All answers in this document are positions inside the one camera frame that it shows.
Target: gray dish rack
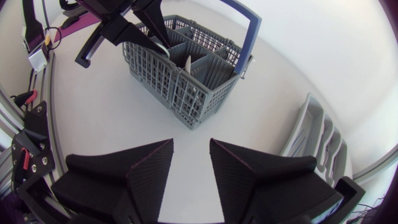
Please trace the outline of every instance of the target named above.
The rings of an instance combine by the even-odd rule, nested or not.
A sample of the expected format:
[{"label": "gray dish rack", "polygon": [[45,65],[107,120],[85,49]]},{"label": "gray dish rack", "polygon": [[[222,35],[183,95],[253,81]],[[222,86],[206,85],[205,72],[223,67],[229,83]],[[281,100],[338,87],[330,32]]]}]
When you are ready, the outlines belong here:
[{"label": "gray dish rack", "polygon": [[[246,71],[252,56],[243,55],[243,49],[231,40],[194,21],[172,15],[165,16],[164,22],[171,46],[167,49],[169,58],[125,42],[124,59],[134,78],[142,82],[166,108],[174,110],[182,123],[195,129],[223,105],[241,74]],[[160,43],[144,24],[136,26],[152,41]],[[255,32],[248,31],[251,35],[249,52],[258,28],[259,23]],[[188,56],[191,56],[190,73],[184,70]],[[247,61],[239,64],[243,56]]]},{"label": "gray dish rack", "polygon": [[345,175],[347,145],[317,99],[309,93],[281,156],[317,158],[315,173],[330,186]]}]

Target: textured black surface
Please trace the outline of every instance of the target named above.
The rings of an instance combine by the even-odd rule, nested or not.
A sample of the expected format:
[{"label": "textured black surface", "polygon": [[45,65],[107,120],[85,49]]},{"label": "textured black surface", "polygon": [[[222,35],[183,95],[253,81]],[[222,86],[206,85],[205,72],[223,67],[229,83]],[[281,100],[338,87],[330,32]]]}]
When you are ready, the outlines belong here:
[{"label": "textured black surface", "polygon": [[106,223],[148,223],[159,217],[173,139],[102,156],[67,157],[69,171],[52,190],[71,210]]},{"label": "textured black surface", "polygon": [[172,140],[164,140],[100,156],[72,154],[67,156],[66,163],[70,171],[89,175],[103,181],[125,184],[126,175],[131,167],[168,141]]},{"label": "textured black surface", "polygon": [[256,214],[259,223],[279,223],[303,215],[312,220],[337,207],[342,198],[312,172],[256,187],[250,213]]},{"label": "textured black surface", "polygon": [[143,223],[157,221],[159,217],[173,147],[173,141],[168,140],[128,174],[130,193]]},{"label": "textured black surface", "polygon": [[240,223],[255,185],[254,172],[214,139],[210,155],[225,223]]},{"label": "textured black surface", "polygon": [[124,212],[134,213],[127,188],[123,185],[67,172],[51,189],[62,205],[106,223],[128,223]]},{"label": "textured black surface", "polygon": [[312,156],[306,157],[282,157],[255,151],[245,147],[214,140],[220,146],[225,147],[239,160],[247,164],[255,173],[257,182],[271,183],[296,177],[301,174],[313,172],[317,160]]},{"label": "textured black surface", "polygon": [[226,223],[318,221],[343,198],[313,172],[314,157],[274,156],[214,139],[210,154]]}]

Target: blue handle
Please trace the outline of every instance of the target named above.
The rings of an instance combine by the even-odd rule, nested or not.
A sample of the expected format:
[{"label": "blue handle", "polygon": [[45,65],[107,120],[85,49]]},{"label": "blue handle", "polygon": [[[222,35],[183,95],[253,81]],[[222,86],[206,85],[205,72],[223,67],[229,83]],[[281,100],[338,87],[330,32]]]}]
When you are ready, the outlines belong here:
[{"label": "blue handle", "polygon": [[259,17],[255,12],[250,10],[244,4],[235,1],[235,0],[220,0],[225,4],[231,6],[246,18],[250,20],[248,32],[246,33],[246,37],[244,39],[244,43],[242,46],[241,55],[239,56],[238,62],[235,66],[235,72],[238,74],[242,74],[244,69],[246,68],[246,64],[249,60],[251,50],[253,49],[254,42],[256,41],[257,33],[260,29],[261,17]]}]

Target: robotic arm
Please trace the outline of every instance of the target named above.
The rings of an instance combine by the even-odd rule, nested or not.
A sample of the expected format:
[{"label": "robotic arm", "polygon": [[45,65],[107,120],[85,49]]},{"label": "robotic arm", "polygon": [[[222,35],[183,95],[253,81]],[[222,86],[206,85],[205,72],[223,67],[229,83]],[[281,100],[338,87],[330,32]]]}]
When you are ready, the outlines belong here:
[{"label": "robotic arm", "polygon": [[162,0],[77,0],[77,2],[102,20],[75,59],[75,62],[85,68],[90,66],[90,58],[103,39],[109,40],[114,45],[132,42],[164,54],[161,47],[151,41],[134,24],[123,18],[130,9],[165,47],[170,47],[160,10]]}]

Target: bolt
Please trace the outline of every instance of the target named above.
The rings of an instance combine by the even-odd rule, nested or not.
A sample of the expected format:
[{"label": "bolt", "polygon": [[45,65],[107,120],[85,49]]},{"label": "bolt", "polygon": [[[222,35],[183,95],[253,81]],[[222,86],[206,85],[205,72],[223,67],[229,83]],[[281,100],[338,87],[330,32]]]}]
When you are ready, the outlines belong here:
[{"label": "bolt", "polygon": [[43,159],[42,159],[43,165],[47,165],[48,161],[49,160],[47,159],[47,157],[43,157]]}]

